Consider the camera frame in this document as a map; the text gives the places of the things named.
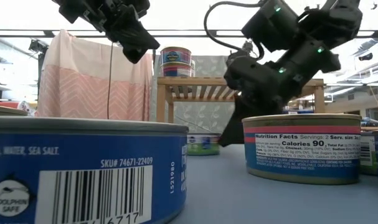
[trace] green led light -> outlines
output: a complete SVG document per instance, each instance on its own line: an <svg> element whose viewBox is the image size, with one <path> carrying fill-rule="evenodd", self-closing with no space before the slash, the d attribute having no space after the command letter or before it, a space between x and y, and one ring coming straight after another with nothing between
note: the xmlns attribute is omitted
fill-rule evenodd
<svg viewBox="0 0 378 224"><path fill-rule="evenodd" d="M318 49L318 53L321 53L321 52L323 52L323 51L324 51L324 48L319 47L319 49Z"/></svg>
<svg viewBox="0 0 378 224"><path fill-rule="evenodd" d="M276 12L278 12L278 11L281 10L281 7L279 5L275 5L274 9L275 9Z"/></svg>

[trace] red stripe on label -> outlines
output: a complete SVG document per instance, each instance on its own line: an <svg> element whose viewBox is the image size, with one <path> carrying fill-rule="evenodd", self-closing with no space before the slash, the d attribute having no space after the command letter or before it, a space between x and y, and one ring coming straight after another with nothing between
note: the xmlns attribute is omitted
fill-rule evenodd
<svg viewBox="0 0 378 224"><path fill-rule="evenodd" d="M360 126L272 126L245 128L244 133L360 134Z"/></svg>
<svg viewBox="0 0 378 224"><path fill-rule="evenodd" d="M254 143L255 142L255 137L245 137L244 141L245 142L249 142L249 143Z"/></svg>

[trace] cable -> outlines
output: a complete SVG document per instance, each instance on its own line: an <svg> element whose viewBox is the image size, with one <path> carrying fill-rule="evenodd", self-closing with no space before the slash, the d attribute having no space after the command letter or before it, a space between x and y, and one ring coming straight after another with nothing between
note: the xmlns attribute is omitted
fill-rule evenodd
<svg viewBox="0 0 378 224"><path fill-rule="evenodd" d="M207 36L213 40L215 43L217 44L220 44L222 46L225 46L225 47L228 47L228 48L231 48L231 49L235 49L235 50L242 50L240 47L236 47L234 45L231 45L231 44L228 44L228 43L225 43L221 40L217 40L208 30L208 26L207 26L207 21L208 21L208 16L209 14L212 12L212 10L214 10L217 6L221 6L221 5L229 5L229 6L238 6L238 7L261 7L263 4L261 3L256 3L256 4L244 4L244 3L238 3L238 2L232 2L232 1L221 1L221 2L218 2L218 3L215 3L214 5L212 5L207 13L206 13L206 16L204 17L204 30L206 31L207 33ZM263 51L263 47L260 45L260 43L255 43L255 45L257 46L258 50L259 50L259 58L260 59L261 57L263 57L263 54L264 54L264 51Z"/></svg>
<svg viewBox="0 0 378 224"><path fill-rule="evenodd" d="M209 131L210 133L212 133L211 130L206 129L206 128L203 128L203 127L201 127L201 126L199 126L199 125L197 125L197 124L194 124L193 122L190 122L190 121L188 121L188 120L185 120L185 119L179 117L178 115L175 115L175 118L180 119L181 121L187 122L187 123L189 123L189 124L191 124L191 125L194 125L194 126L196 126L196 127L198 127L198 128L201 128L201 129L203 129L203 130L206 130L206 131Z"/></svg>
<svg viewBox="0 0 378 224"><path fill-rule="evenodd" d="M107 94L107 119L110 119L111 68L113 67L113 49L114 49L114 42L111 43L111 53L110 53L110 74L108 76L108 94Z"/></svg>

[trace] nutrition facts label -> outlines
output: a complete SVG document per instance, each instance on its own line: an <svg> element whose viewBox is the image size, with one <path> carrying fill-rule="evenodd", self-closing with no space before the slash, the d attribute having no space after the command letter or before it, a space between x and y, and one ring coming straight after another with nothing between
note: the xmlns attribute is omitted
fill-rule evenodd
<svg viewBox="0 0 378 224"><path fill-rule="evenodd" d="M360 156L358 134L255 134L257 156L351 160Z"/></svg>

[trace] barcode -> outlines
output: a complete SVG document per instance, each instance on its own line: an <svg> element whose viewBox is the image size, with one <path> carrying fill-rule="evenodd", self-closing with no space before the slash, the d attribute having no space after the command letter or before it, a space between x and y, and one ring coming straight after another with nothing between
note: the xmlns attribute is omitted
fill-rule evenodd
<svg viewBox="0 0 378 224"><path fill-rule="evenodd" d="M368 142L361 142L361 165L372 165L371 151Z"/></svg>
<svg viewBox="0 0 378 224"><path fill-rule="evenodd" d="M36 224L135 224L151 219L153 167L41 171Z"/></svg>

